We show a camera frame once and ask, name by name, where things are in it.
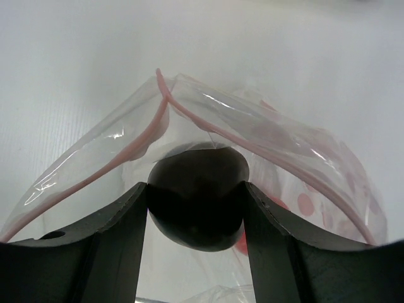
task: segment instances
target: transparent plastic film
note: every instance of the transparent plastic film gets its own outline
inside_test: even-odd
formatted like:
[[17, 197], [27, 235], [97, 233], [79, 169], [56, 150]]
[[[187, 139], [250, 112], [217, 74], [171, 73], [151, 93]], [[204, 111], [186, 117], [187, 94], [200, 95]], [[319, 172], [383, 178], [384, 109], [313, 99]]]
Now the transparent plastic film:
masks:
[[235, 148], [249, 164], [249, 181], [306, 220], [357, 241], [386, 242], [381, 199], [344, 143], [260, 100], [181, 74], [164, 79], [159, 71], [38, 178], [0, 240], [9, 241], [34, 218], [124, 163], [134, 175], [147, 174], [156, 161], [200, 148], [200, 142], [209, 143], [204, 148]]
[[[294, 188], [305, 188], [297, 203], [283, 201], [286, 205], [297, 204], [300, 216], [308, 219], [316, 212], [314, 223], [322, 227], [330, 216], [346, 217], [346, 227], [338, 234], [351, 235], [355, 240], [363, 237], [370, 244], [386, 241], [386, 218], [376, 198], [377, 191], [353, 153], [329, 132], [183, 75], [176, 78], [169, 102], [202, 130], [219, 134], [275, 164], [280, 177], [283, 175], [282, 187], [294, 184]], [[307, 210], [304, 205], [313, 203], [310, 195], [314, 193], [318, 193], [317, 207]], [[346, 229], [356, 232], [345, 232]]]
[[255, 303], [252, 285], [238, 287], [216, 286], [181, 303]]
[[[131, 187], [131, 182], [127, 180], [128, 187]], [[218, 299], [222, 291], [229, 294], [228, 290], [232, 289], [241, 295], [244, 287], [239, 286], [250, 285], [250, 294], [246, 294], [250, 298], [254, 296], [252, 284], [249, 258], [236, 247], [219, 252], [203, 252], [178, 245], [164, 236], [148, 216], [136, 290], [139, 297], [170, 303], [205, 302], [203, 300], [210, 297]]]
[[43, 212], [122, 163], [141, 159], [168, 123], [167, 101], [151, 78], [35, 181], [10, 214], [1, 240], [9, 241]]

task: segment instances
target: dark ball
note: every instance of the dark ball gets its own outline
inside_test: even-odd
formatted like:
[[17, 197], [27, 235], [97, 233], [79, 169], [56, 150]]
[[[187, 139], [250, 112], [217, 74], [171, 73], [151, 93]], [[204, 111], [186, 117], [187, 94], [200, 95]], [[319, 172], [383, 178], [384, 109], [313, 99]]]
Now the dark ball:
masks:
[[237, 185], [248, 180], [249, 167], [233, 148], [207, 147], [200, 143], [179, 154], [177, 149], [160, 160], [150, 172], [146, 198], [153, 221], [169, 239], [200, 251], [222, 251], [244, 231]]

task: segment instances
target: white backdrop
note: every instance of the white backdrop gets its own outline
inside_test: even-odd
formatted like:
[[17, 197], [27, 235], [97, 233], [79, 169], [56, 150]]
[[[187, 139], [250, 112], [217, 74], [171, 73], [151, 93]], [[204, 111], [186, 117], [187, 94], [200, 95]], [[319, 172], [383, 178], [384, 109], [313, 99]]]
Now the white backdrop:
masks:
[[[336, 133], [381, 190], [390, 240], [404, 237], [404, 5], [272, 2], [0, 0], [0, 222], [160, 67], [247, 83], [289, 116]], [[94, 195], [113, 196], [116, 179]], [[75, 206], [56, 221], [80, 216]]]

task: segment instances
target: red polka dot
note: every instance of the red polka dot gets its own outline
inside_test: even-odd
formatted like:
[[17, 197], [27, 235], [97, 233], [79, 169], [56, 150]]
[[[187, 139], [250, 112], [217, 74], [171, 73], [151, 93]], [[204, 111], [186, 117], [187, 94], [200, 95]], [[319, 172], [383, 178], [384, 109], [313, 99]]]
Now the red polka dot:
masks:
[[309, 217], [314, 213], [314, 205], [307, 194], [300, 194], [297, 197], [297, 205], [302, 215]]
[[306, 187], [307, 187], [307, 189], [308, 189], [310, 192], [312, 192], [312, 193], [318, 193], [318, 190], [315, 189], [314, 187], [312, 187], [312, 186], [310, 186], [310, 185], [308, 185], [308, 184], [306, 184]]
[[248, 256], [246, 233], [243, 232], [240, 240], [235, 244], [235, 248], [245, 256]]
[[325, 229], [332, 229], [334, 227], [334, 219], [329, 213], [323, 213], [323, 224]]
[[354, 177], [354, 175], [349, 172], [349, 173], [346, 174], [345, 177], [347, 178], [347, 182], [348, 182], [349, 188], [350, 188], [351, 191], [355, 194], [356, 188], [355, 188], [355, 177]]
[[380, 212], [379, 204], [377, 203], [375, 197], [372, 194], [370, 197], [369, 208], [375, 215], [378, 215]]
[[289, 210], [289, 207], [281, 199], [275, 197], [270, 197], [270, 199], [274, 201], [277, 205], [282, 206], [286, 210]]
[[260, 106], [266, 107], [267, 109], [271, 109], [276, 111], [272, 106], [270, 106], [268, 103], [266, 103], [264, 100], [259, 101]]

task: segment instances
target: clear plastic bag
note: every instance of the clear plastic bag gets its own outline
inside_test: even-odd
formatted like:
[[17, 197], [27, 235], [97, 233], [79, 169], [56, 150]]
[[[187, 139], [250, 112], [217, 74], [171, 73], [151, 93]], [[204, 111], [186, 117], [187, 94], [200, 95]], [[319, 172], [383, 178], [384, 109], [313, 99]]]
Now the clear plastic bag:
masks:
[[139, 297], [168, 303], [184, 300], [197, 303], [196, 295], [209, 297], [209, 291], [218, 285], [233, 289], [252, 284], [249, 259], [236, 247], [203, 252], [178, 245], [164, 236], [148, 216], [136, 293]]
[[238, 287], [216, 286], [181, 303], [255, 303], [252, 285]]
[[[159, 72], [38, 178], [9, 216], [0, 240], [9, 241], [45, 211], [124, 163], [127, 189], [146, 181], [155, 162], [173, 150], [191, 150], [200, 142], [238, 150], [248, 161], [252, 183], [313, 224], [356, 241], [387, 241], [381, 198], [344, 143], [323, 129], [287, 118], [262, 100], [245, 100], [181, 74], [164, 79]], [[247, 254], [242, 241], [236, 248]], [[144, 249], [150, 248], [146, 242]], [[187, 253], [200, 264], [207, 258], [201, 252]], [[240, 267], [242, 254], [234, 248], [223, 253], [233, 254], [235, 268]], [[153, 272], [153, 264], [143, 267]], [[236, 276], [236, 285], [251, 279], [248, 270], [240, 271], [242, 283]], [[223, 285], [215, 283], [206, 284], [205, 290]]]

